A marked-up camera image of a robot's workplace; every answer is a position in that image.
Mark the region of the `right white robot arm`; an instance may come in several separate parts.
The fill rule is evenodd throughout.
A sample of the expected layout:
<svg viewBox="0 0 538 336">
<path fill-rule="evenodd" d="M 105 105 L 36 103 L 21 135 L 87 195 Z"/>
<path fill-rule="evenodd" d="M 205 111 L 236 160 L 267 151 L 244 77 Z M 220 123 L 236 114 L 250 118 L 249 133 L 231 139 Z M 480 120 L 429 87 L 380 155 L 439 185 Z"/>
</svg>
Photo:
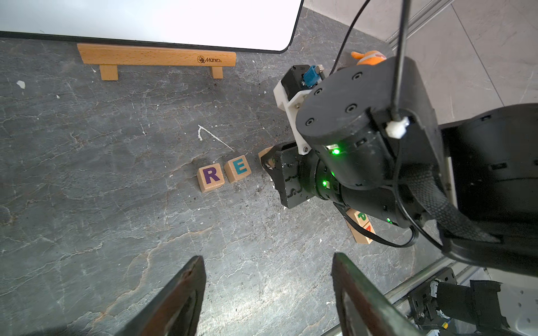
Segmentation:
<svg viewBox="0 0 538 336">
<path fill-rule="evenodd" d="M 261 153 L 284 207 L 317 197 L 413 232 L 454 260 L 537 275 L 537 105 L 440 125 L 410 58 L 354 65 L 297 92 L 301 141 Z"/>
</svg>

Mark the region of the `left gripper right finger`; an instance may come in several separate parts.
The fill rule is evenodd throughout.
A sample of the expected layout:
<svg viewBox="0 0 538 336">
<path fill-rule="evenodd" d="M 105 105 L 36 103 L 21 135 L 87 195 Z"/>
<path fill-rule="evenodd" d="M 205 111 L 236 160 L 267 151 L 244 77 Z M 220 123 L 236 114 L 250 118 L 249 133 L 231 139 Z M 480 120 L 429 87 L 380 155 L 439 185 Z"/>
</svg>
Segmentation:
<svg viewBox="0 0 538 336">
<path fill-rule="evenodd" d="M 343 335 L 419 335 L 344 253 L 333 255 L 331 269 Z"/>
</svg>

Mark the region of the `wooden block letter R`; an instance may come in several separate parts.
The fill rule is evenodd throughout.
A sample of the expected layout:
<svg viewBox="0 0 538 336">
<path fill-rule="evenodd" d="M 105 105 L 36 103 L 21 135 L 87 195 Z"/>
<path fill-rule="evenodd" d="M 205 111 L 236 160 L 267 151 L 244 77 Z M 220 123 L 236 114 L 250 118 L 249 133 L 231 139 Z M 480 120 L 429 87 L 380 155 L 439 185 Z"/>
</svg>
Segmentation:
<svg viewBox="0 0 538 336">
<path fill-rule="evenodd" d="M 216 190 L 226 183 L 221 165 L 218 163 L 199 168 L 197 178 L 202 193 Z"/>
</svg>

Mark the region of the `wooden block letter E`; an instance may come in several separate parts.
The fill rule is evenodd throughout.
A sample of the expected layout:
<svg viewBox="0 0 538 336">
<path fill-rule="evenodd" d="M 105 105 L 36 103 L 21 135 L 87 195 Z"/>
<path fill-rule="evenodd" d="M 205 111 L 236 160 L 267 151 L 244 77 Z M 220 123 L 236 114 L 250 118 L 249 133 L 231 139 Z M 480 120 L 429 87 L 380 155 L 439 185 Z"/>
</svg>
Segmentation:
<svg viewBox="0 0 538 336">
<path fill-rule="evenodd" d="M 224 165 L 224 171 L 230 183 L 236 183 L 252 173 L 245 155 L 236 157 Z"/>
</svg>

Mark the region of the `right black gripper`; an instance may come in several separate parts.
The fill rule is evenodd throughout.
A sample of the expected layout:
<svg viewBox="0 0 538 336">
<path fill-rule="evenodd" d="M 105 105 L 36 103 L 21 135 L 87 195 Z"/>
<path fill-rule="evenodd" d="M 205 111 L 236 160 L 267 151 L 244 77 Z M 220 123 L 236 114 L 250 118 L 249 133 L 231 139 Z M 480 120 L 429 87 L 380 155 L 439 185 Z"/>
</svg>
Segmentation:
<svg viewBox="0 0 538 336">
<path fill-rule="evenodd" d="M 292 209 L 319 195 L 315 190 L 319 158 L 314 153 L 299 155 L 295 141 L 264 149 L 260 152 L 260 162 L 270 175 L 284 207 Z"/>
</svg>

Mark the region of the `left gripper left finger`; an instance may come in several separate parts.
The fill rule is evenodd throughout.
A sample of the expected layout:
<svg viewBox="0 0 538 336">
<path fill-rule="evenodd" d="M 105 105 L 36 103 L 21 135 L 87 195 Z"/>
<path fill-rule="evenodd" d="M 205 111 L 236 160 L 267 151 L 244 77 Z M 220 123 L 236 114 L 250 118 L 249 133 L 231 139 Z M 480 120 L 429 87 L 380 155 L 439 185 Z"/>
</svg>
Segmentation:
<svg viewBox="0 0 538 336">
<path fill-rule="evenodd" d="M 207 275 L 202 256 L 192 257 L 118 335 L 195 335 Z"/>
</svg>

